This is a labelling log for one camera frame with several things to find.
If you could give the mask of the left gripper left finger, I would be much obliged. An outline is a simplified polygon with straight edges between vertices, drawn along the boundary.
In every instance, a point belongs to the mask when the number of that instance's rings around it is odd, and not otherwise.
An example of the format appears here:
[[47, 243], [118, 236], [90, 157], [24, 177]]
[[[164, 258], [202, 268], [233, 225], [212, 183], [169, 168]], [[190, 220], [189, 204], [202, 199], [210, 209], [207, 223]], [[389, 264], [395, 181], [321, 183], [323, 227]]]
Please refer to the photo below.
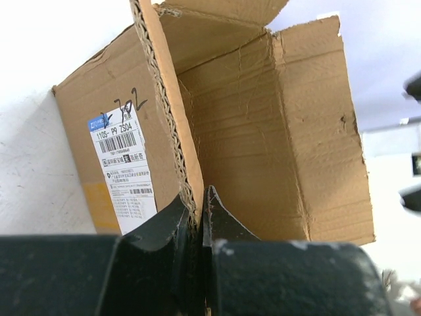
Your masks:
[[189, 315], [188, 212], [132, 232], [1, 237], [2, 315]]

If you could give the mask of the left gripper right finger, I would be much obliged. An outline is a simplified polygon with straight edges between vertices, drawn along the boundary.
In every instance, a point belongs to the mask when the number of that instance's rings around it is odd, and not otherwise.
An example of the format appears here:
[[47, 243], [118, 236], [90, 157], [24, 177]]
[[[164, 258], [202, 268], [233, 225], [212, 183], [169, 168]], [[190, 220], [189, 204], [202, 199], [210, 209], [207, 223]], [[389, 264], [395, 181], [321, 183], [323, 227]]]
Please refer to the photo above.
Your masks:
[[207, 305], [213, 315], [391, 315], [366, 253], [343, 242], [257, 238], [222, 204], [203, 203]]

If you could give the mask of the brown cardboard express box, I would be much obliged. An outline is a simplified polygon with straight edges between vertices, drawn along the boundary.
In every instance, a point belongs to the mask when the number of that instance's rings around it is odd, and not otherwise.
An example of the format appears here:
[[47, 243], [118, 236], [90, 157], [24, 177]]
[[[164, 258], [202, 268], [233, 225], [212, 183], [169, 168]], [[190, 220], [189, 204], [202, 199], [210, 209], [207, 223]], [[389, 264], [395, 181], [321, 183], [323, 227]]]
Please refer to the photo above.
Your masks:
[[337, 16], [272, 32], [285, 1], [130, 3], [134, 23], [53, 88], [95, 229], [204, 189], [263, 240], [374, 241]]

